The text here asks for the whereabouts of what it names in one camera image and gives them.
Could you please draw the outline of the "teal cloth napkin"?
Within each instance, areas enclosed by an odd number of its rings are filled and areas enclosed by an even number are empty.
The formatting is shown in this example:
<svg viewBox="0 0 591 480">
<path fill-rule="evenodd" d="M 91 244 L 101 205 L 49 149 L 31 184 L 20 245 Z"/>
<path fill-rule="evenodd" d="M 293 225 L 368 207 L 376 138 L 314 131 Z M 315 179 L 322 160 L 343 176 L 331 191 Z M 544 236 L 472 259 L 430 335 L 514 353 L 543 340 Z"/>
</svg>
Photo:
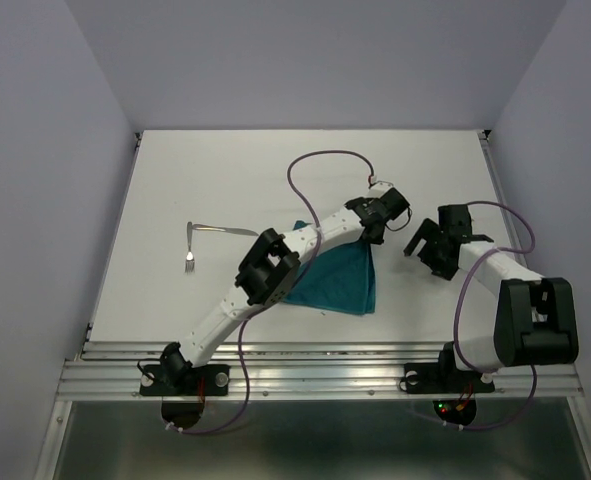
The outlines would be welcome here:
<svg viewBox="0 0 591 480">
<path fill-rule="evenodd" d="M 358 240 L 319 254 L 283 302 L 349 315 L 373 314 L 376 275 L 371 246 Z"/>
</svg>

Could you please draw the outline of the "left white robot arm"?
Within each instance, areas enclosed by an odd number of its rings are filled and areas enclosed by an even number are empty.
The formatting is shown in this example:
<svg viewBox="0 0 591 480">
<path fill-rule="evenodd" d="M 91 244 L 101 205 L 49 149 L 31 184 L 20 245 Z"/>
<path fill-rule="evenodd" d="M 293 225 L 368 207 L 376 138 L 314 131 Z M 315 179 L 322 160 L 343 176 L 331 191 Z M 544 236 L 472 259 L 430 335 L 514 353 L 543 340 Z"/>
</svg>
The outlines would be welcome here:
<svg viewBox="0 0 591 480">
<path fill-rule="evenodd" d="M 378 182 L 364 197 L 345 203 L 323 220 L 278 233 L 262 232 L 241 260 L 234 284 L 221 302 L 183 342 L 172 342 L 159 360 L 139 368 L 148 387 L 163 395 L 226 396 L 230 367 L 211 365 L 213 354 L 231 333 L 255 315 L 281 302 L 295 285 L 301 266 L 332 248 L 364 240 L 380 245 L 387 223 L 410 207 L 392 185 Z"/>
</svg>

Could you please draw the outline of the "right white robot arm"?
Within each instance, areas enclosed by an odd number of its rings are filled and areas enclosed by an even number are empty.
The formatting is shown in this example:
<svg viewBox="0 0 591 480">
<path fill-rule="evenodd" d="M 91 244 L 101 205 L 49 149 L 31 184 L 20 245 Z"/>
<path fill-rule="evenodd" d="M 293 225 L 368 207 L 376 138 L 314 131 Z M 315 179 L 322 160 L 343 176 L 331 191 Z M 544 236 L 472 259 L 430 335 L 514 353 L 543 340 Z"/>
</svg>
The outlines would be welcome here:
<svg viewBox="0 0 591 480">
<path fill-rule="evenodd" d="M 437 220 L 421 223 L 404 254 L 417 255 L 432 275 L 444 280 L 464 273 L 454 322 L 461 322 L 465 296 L 473 283 L 493 294 L 496 313 L 483 334 L 464 339 L 455 331 L 436 361 L 405 364 L 399 382 L 402 391 L 492 393 L 493 376 L 501 369 L 575 362 L 579 340 L 571 284 L 524 267 L 514 260 L 516 253 L 474 232 L 466 204 L 441 206 Z"/>
</svg>

